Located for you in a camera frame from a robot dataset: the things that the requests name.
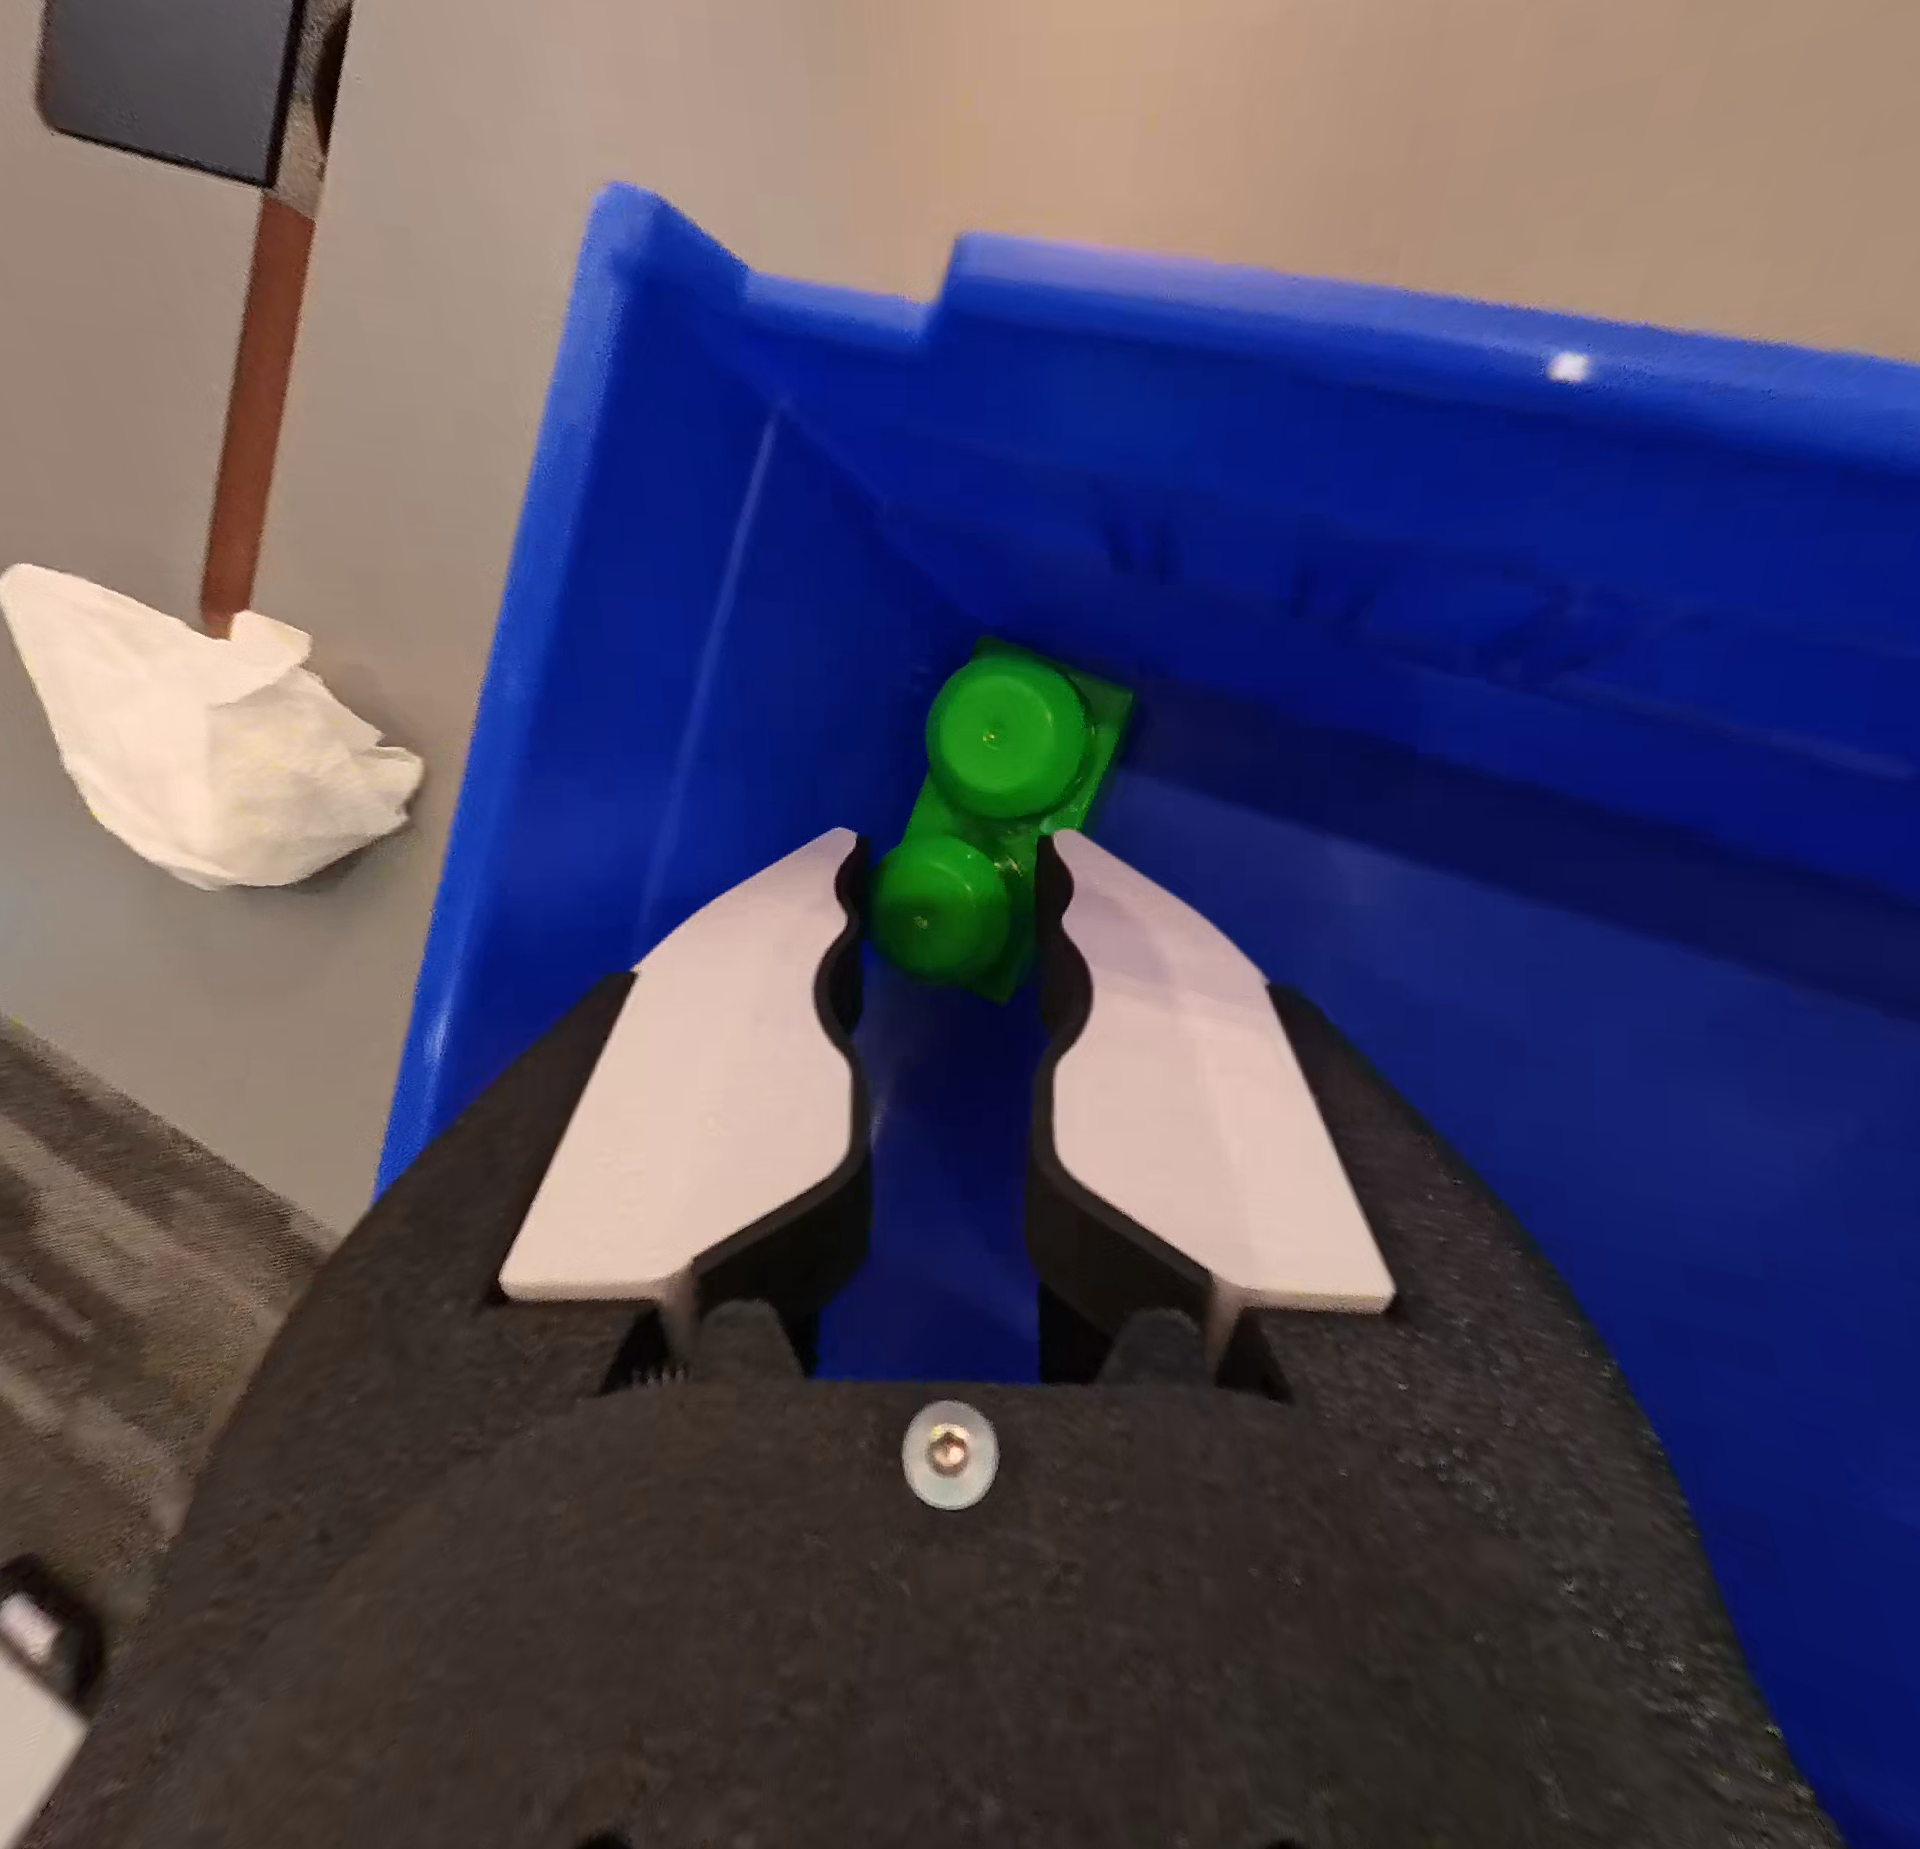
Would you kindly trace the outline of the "blue storage bin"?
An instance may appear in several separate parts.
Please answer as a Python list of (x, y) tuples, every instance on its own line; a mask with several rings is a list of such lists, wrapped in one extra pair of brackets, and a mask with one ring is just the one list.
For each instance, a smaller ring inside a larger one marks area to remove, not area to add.
[(377, 1168), (828, 826), (981, 636), (1092, 835), (1596, 1318), (1796, 1765), (1916, 1844), (1916, 360), (970, 234), (934, 299), (587, 214)]

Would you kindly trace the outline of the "white cloth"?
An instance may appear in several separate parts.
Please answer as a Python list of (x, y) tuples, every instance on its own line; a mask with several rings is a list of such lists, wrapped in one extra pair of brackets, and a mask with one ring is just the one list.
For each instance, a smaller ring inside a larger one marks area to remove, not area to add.
[(332, 694), (305, 633), (243, 611), (206, 636), (25, 563), (1, 606), (77, 797), (165, 874), (292, 887), (410, 820), (422, 759)]

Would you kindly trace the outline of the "dark tablet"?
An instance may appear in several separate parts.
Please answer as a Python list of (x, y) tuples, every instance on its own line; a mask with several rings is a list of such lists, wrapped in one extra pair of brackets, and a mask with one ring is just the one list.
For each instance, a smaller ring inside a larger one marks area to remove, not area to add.
[(314, 220), (354, 2), (41, 0), (38, 114)]

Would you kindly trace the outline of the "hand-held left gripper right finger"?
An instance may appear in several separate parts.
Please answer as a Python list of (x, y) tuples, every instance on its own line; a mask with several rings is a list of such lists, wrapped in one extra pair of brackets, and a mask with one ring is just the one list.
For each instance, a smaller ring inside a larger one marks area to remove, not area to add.
[(1040, 853), (1028, 1254), (1044, 1290), (1078, 1316), (1391, 1308), (1261, 970), (1083, 833)]

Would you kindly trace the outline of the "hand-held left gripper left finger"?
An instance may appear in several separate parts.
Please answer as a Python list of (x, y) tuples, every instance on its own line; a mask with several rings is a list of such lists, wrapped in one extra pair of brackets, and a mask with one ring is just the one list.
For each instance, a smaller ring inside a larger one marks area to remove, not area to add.
[(867, 842), (828, 828), (635, 964), (499, 1267), (514, 1304), (819, 1310), (872, 1231)]

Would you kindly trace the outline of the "green mega block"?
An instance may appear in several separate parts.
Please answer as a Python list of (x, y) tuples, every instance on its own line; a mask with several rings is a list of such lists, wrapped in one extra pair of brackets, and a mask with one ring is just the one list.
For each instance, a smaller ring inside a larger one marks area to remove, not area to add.
[(1083, 828), (1135, 696), (986, 636), (924, 720), (926, 774), (867, 894), (875, 949), (934, 986), (1006, 1003), (1035, 956), (1044, 836)]

